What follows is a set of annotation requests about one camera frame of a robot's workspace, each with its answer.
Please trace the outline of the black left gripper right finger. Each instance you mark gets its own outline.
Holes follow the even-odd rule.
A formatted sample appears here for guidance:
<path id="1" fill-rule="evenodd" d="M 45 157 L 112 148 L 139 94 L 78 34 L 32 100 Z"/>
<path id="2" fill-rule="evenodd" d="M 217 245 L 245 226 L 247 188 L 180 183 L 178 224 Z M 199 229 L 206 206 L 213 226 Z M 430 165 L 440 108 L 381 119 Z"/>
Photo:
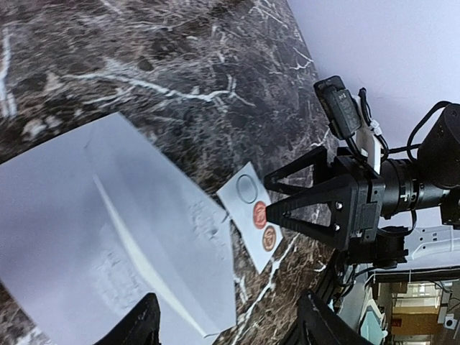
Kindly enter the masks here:
<path id="1" fill-rule="evenodd" d="M 297 317 L 283 338 L 284 344 L 347 345 L 366 344 L 312 290 L 304 290 L 298 300 Z"/>

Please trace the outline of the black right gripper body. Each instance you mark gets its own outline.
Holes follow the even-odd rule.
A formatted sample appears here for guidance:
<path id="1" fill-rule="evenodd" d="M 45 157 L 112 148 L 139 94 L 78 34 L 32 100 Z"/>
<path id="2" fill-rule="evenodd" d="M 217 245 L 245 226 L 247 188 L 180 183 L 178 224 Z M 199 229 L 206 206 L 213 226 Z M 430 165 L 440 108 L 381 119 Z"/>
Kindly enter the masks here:
<path id="1" fill-rule="evenodd" d="M 377 237 L 382 210 L 383 178 L 350 155 L 335 157 L 332 167 L 335 176 L 344 181 L 332 202 L 334 222 L 340 226 L 338 248 L 371 244 Z"/>

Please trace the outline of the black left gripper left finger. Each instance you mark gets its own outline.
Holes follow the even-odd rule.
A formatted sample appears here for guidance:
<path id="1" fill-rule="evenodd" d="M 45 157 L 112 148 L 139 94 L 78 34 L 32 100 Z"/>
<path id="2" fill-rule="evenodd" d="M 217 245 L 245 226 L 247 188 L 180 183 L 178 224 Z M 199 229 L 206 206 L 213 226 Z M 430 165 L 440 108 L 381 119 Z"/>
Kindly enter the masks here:
<path id="1" fill-rule="evenodd" d="M 96 345 L 160 344 L 160 307 L 157 296 L 147 293 Z"/>

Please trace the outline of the red round seal sticker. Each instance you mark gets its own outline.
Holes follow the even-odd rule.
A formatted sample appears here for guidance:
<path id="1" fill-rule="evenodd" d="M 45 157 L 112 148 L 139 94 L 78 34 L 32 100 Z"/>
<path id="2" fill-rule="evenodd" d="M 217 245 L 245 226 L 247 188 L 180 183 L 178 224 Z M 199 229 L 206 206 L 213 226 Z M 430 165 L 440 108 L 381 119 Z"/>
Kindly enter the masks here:
<path id="1" fill-rule="evenodd" d="M 267 225 L 266 204 L 264 201 L 257 201 L 252 212 L 252 220 L 257 229 L 263 229 Z"/>

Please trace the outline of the wax seal sticker sheet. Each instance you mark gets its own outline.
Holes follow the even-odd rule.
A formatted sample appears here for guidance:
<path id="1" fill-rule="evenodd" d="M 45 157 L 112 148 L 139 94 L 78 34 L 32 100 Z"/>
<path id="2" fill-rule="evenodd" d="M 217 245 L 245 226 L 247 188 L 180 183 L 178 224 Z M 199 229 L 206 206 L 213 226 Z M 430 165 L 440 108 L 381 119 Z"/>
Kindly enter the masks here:
<path id="1" fill-rule="evenodd" d="M 255 203 L 264 201 L 268 207 L 271 205 L 271 200 L 253 164 L 248 162 L 216 194 L 241 233 L 244 245 L 256 270 L 262 272 L 277 249 L 272 252 L 266 252 L 263 249 L 263 231 L 268 225 L 277 225 L 267 220 L 267 225 L 263 229 L 257 229 L 254 226 L 252 212 Z"/>

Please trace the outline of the grey envelope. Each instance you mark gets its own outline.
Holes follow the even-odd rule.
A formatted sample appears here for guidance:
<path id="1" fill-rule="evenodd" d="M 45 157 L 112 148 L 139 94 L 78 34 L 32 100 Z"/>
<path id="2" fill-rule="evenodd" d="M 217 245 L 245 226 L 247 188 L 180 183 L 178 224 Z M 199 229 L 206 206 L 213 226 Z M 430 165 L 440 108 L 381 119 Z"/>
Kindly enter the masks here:
<path id="1" fill-rule="evenodd" d="M 136 270 L 96 174 L 144 255 L 206 332 Z M 211 344 L 236 323 L 229 218 L 119 113 L 1 165 L 1 281 L 57 344 L 94 344 L 147 294 L 164 344 Z"/>

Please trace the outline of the beige lined letter paper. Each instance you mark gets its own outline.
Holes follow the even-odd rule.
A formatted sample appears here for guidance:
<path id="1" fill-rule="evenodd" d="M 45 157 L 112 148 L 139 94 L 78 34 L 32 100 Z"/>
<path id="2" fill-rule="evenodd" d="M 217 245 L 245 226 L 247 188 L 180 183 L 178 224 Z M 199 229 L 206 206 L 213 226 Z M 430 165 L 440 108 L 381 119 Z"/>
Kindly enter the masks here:
<path id="1" fill-rule="evenodd" d="M 114 224 L 116 232 L 118 233 L 119 238 L 138 273 L 142 276 L 145 282 L 151 286 L 151 288 L 160 294 L 165 302 L 176 313 L 178 313 L 183 320 L 189 323 L 202 337 L 205 337 L 206 332 L 204 329 L 178 300 L 175 293 L 168 287 L 166 282 L 161 278 L 160 274 L 144 255 L 144 252 L 132 236 L 132 233 L 109 198 L 109 195 L 107 194 L 99 177 L 95 173 L 93 174 L 93 181 L 103 199 L 103 203 L 108 211 L 112 223 Z"/>

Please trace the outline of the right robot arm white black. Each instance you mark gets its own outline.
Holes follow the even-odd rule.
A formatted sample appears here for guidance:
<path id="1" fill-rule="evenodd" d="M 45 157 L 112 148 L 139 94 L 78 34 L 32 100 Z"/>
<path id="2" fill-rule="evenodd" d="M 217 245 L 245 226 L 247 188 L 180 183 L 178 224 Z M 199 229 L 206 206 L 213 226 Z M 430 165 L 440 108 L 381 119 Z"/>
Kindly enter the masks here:
<path id="1" fill-rule="evenodd" d="M 345 147 L 333 160 L 317 147 L 264 178 L 285 198 L 266 208 L 270 223 L 344 253 L 346 262 L 390 269 L 405 262 L 411 228 L 380 227 L 402 212 L 440 208 L 443 224 L 459 227 L 459 105 L 441 101 L 439 118 L 415 157 L 388 159 L 379 171 Z"/>

